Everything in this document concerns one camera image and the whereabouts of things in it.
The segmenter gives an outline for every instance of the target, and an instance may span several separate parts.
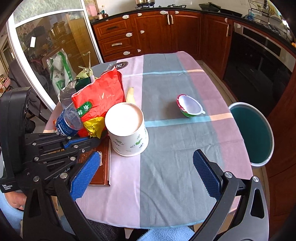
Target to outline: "person's hand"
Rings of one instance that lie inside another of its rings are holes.
[[[8,192],[4,195],[10,206],[24,210],[22,206],[25,205],[27,199],[24,193]]]

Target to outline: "green trash can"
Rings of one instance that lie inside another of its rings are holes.
[[[274,151],[274,136],[267,119],[255,107],[243,102],[231,104],[229,110],[244,139],[251,165],[264,166]]]

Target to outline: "cabinet drawer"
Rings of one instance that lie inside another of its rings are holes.
[[[131,57],[135,57],[135,56],[138,56],[138,51],[136,49],[133,49],[133,50],[128,50],[128,51],[108,55],[108,56],[104,57],[104,60],[105,60],[105,62],[111,62],[111,61],[115,61],[115,60],[119,60],[119,59],[131,58]]]
[[[114,36],[99,41],[103,56],[136,48],[135,37],[127,37],[125,34]]]
[[[131,19],[115,18],[93,26],[98,40],[132,32]]]

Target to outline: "green and white bag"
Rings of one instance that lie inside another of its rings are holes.
[[[49,58],[47,60],[47,65],[54,91],[59,95],[60,90],[65,88],[70,81],[73,81],[73,76],[76,76],[76,74],[63,49]]]

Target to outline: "blue bottle label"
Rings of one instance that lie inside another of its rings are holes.
[[[64,136],[74,136],[78,131],[72,129],[64,120],[64,111],[60,114],[56,121],[57,131]]]

